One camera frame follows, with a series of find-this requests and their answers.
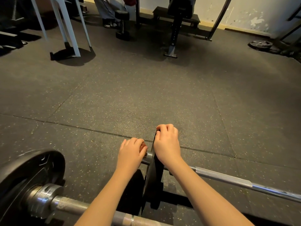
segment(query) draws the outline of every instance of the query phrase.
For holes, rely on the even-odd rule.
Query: barbell sleeve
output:
[[[51,210],[60,210],[75,215],[82,215],[90,204],[71,198],[56,196],[52,199]],[[115,211],[112,225],[115,226],[171,226],[170,224]]]
[[[152,160],[152,156],[153,155],[151,153],[146,153],[142,160],[142,163],[149,165]],[[246,188],[249,190],[254,190],[254,191],[257,191],[260,193],[269,194],[272,196],[276,196],[276,197],[280,197],[283,199],[301,203],[301,195],[300,194],[295,194],[295,193],[287,192],[284,190],[259,185],[256,183],[252,183],[249,180],[245,180],[245,179],[237,178],[237,177],[234,177],[231,175],[226,175],[226,174],[222,174],[219,172],[207,170],[207,169],[204,169],[201,167],[194,167],[194,166],[189,166],[189,167],[195,173],[197,173],[197,175],[199,175],[201,177],[210,178],[210,179],[220,181],[220,182],[225,182],[225,183],[228,183],[228,184],[231,184],[234,186],[239,186],[239,187]]]

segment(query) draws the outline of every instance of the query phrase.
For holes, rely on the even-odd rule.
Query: chair leg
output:
[[[69,36],[70,36],[70,39],[71,39],[71,42],[72,42],[72,46],[73,46],[73,49],[74,49],[75,56],[80,57],[80,52],[79,52],[79,49],[78,49],[78,46],[77,46],[76,38],[75,38],[74,31],[73,31],[73,28],[72,28],[72,25],[71,25],[71,21],[70,21],[70,18],[69,18],[69,14],[68,14],[68,11],[67,11],[65,1],[64,0],[58,0],[58,4],[60,5],[62,15],[63,15],[63,18],[65,20],[65,24],[66,24],[67,31],[69,33]]]
[[[85,33],[86,33],[86,37],[87,37],[87,40],[88,40],[89,47],[92,47],[92,46],[91,46],[91,43],[90,43],[88,31],[87,31],[87,28],[86,28],[86,25],[85,25],[84,17],[83,17],[83,15],[82,15],[82,11],[81,11],[81,9],[80,9],[79,1],[78,1],[78,0],[75,0],[75,1],[76,1],[78,13],[79,13],[79,15],[80,15],[80,19],[81,19],[81,21],[82,21],[82,26],[84,26],[84,30],[85,30]]]
[[[42,29],[42,32],[43,32],[43,35],[44,35],[44,38],[45,38],[45,41],[46,41],[46,44],[47,44],[48,51],[50,52],[50,56],[51,56],[53,53],[52,53],[52,51],[51,51],[50,42],[49,42],[49,40],[48,40],[48,37],[47,37],[47,34],[46,34],[46,30],[45,30],[45,27],[44,27],[44,25],[43,25],[42,18],[41,18],[41,15],[40,15],[40,12],[39,12],[37,3],[36,3],[35,0],[31,0],[31,2],[32,2],[32,5],[33,5],[33,8],[35,9],[35,12],[36,12],[38,21],[39,21],[39,23],[40,23],[40,27],[41,27],[41,29]]]
[[[62,36],[63,36],[63,40],[64,40],[65,43],[68,43],[68,39],[67,39],[66,31],[65,31],[65,28],[64,28],[64,25],[63,25],[63,21],[62,21],[60,12],[58,10],[58,5],[55,2],[55,0],[50,0],[50,2],[51,2],[51,5],[52,5],[52,8],[53,8],[53,11],[55,13],[55,17],[57,19],[58,26],[60,27],[60,30],[61,30],[61,33],[62,33]]]

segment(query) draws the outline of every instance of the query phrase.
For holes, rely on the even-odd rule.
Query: black weight plate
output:
[[[265,40],[254,40],[248,45],[249,47],[260,51],[270,49],[273,46],[271,42]]]
[[[164,165],[157,158],[153,145],[151,147],[150,152],[153,155],[153,157],[146,169],[145,184],[142,194],[144,200],[148,202],[155,200],[160,195],[162,191],[161,179],[164,170]]]
[[[60,184],[64,172],[64,156],[52,149],[30,151],[3,165],[0,168],[0,225],[22,223],[19,216],[27,216],[21,206],[26,192],[37,185]]]

